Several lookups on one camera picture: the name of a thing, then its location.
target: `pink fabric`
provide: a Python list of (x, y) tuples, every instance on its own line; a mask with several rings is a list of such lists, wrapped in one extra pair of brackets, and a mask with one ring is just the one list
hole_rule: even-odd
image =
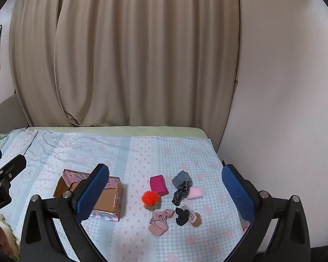
[(187, 199), (197, 199), (203, 197), (203, 190), (200, 187), (191, 187), (188, 194)]
[(149, 222), (148, 230), (155, 236), (163, 235), (168, 229), (166, 220), (175, 214), (174, 210), (166, 209), (165, 211), (152, 212), (152, 218)]
[(159, 196), (164, 196), (169, 194), (166, 186), (163, 175), (152, 176), (149, 179), (149, 185), (151, 186), (152, 191), (155, 191)]

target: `headboard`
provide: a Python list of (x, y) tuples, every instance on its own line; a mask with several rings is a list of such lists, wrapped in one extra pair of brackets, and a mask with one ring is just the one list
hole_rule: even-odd
[(27, 127), (28, 122), (16, 94), (0, 103), (0, 133), (6, 134), (14, 129)]

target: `orange pom-pom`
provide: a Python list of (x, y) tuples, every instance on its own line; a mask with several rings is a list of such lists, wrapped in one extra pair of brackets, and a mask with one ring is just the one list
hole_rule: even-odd
[(141, 199), (146, 207), (150, 207), (156, 204), (156, 202), (159, 202), (159, 195), (157, 192), (154, 191), (146, 191), (142, 195)]

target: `wall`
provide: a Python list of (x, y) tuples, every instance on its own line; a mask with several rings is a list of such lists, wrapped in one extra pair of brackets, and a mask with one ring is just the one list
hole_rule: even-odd
[(328, 245), (325, 3), (241, 0), (237, 76), (219, 157), (258, 190), (299, 195), (311, 247)]
[(14, 4), (15, 0), (7, 0), (0, 10), (0, 25), (2, 25), (0, 40), (0, 103), (13, 95), (15, 91), (9, 59), (9, 33)]

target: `magenta pouch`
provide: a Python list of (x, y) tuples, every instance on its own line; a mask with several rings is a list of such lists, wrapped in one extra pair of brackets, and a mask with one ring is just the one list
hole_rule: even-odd
[(169, 194), (165, 186), (165, 180), (163, 175), (152, 176), (149, 179), (149, 185), (151, 186), (151, 190), (157, 192), (159, 196)]

